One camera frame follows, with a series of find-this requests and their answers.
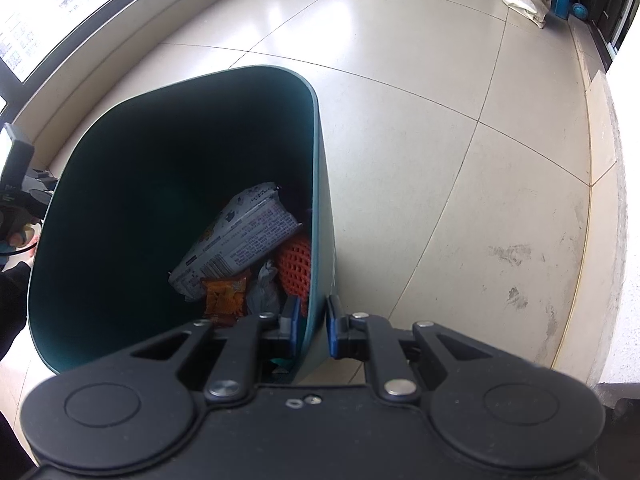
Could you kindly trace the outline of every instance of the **black sleeve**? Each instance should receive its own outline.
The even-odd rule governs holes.
[[[0,272],[0,360],[27,323],[27,285],[31,268],[24,262]]]

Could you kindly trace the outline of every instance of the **beige floor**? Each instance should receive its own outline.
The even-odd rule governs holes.
[[[551,364],[577,282],[590,177],[566,22],[539,30],[500,0],[222,0],[124,78],[52,170],[123,99],[248,64],[288,67],[318,93],[349,310],[406,328],[435,320]],[[14,420],[47,375],[20,338],[0,364],[0,409]],[[356,368],[318,376],[347,382]]]

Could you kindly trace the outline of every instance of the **person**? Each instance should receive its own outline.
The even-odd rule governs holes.
[[[27,323],[31,267],[20,262],[0,272],[0,360]],[[0,415],[0,480],[17,480],[35,468],[4,415]]]

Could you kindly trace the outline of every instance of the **metal screw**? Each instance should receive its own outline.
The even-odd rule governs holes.
[[[403,397],[411,395],[417,390],[417,386],[413,381],[407,379],[392,379],[385,383],[385,391],[389,395]]]
[[[231,397],[240,391],[240,384],[232,381],[231,379],[223,379],[221,381],[214,382],[209,393],[216,397]]]
[[[305,402],[307,404],[311,404],[312,406],[315,406],[316,404],[320,404],[322,402],[322,397],[317,395],[308,395],[305,397]]]
[[[288,408],[291,408],[292,410],[299,410],[305,405],[305,403],[300,399],[287,399],[284,405]]]

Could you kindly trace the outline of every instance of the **green object on floor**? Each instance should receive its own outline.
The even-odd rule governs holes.
[[[268,181],[312,208],[304,356],[334,275],[318,100],[296,73],[252,66],[134,97],[84,134],[31,277],[29,324],[43,361],[62,372],[200,317],[203,304],[186,303],[168,273],[233,195]]]

